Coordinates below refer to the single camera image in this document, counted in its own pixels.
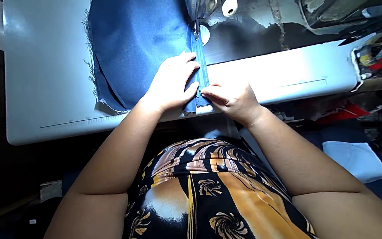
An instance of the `white thread spool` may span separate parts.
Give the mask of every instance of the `white thread spool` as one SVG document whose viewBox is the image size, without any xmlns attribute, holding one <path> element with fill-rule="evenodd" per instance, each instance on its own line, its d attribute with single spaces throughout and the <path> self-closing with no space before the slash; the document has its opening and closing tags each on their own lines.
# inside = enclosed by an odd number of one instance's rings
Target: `white thread spool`
<svg viewBox="0 0 382 239">
<path fill-rule="evenodd" d="M 225 17 L 230 17 L 237 12 L 237 0 L 226 0 L 222 5 L 222 13 Z"/>
</svg>

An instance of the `red fabric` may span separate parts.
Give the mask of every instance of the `red fabric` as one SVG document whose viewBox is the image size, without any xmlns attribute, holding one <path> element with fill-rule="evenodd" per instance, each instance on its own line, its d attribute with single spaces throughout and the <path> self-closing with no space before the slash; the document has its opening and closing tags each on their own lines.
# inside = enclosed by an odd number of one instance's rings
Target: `red fabric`
<svg viewBox="0 0 382 239">
<path fill-rule="evenodd" d="M 326 116 L 319 118 L 315 122 L 320 124 L 330 124 L 340 120 L 353 119 L 369 115 L 369 112 L 363 110 L 361 107 L 353 104 L 352 102 L 347 101 L 344 106 L 331 110 L 325 113 L 325 115 Z"/>
</svg>

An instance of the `white cloth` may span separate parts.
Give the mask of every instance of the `white cloth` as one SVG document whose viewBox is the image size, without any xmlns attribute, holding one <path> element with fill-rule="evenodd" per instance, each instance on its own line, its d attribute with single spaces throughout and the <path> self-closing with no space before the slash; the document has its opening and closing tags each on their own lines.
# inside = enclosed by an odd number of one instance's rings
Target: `white cloth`
<svg viewBox="0 0 382 239">
<path fill-rule="evenodd" d="M 328 141 L 324 153 L 347 169 L 362 183 L 382 179 L 382 162 L 367 143 Z"/>
</svg>

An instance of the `forearm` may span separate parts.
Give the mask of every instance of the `forearm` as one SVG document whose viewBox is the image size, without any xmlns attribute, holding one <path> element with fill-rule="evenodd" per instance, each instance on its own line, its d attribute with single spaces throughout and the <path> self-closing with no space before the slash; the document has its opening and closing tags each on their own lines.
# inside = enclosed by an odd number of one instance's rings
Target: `forearm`
<svg viewBox="0 0 382 239">
<path fill-rule="evenodd" d="M 162 113 L 141 100 L 104 141 L 76 179 L 71 191 L 81 194 L 125 193 Z"/>
<path fill-rule="evenodd" d="M 247 127 L 292 195 L 363 192 L 366 187 L 266 108 Z"/>
</svg>

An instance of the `right hand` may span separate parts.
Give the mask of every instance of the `right hand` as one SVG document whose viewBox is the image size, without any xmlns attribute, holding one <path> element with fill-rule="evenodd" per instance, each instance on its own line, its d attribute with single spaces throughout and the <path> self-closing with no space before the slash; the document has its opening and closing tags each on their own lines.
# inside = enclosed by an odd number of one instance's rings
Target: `right hand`
<svg viewBox="0 0 382 239">
<path fill-rule="evenodd" d="M 266 110 L 259 105 L 251 86 L 247 83 L 211 84 L 202 89 L 201 93 L 209 98 L 214 106 L 244 127 L 256 124 Z"/>
</svg>

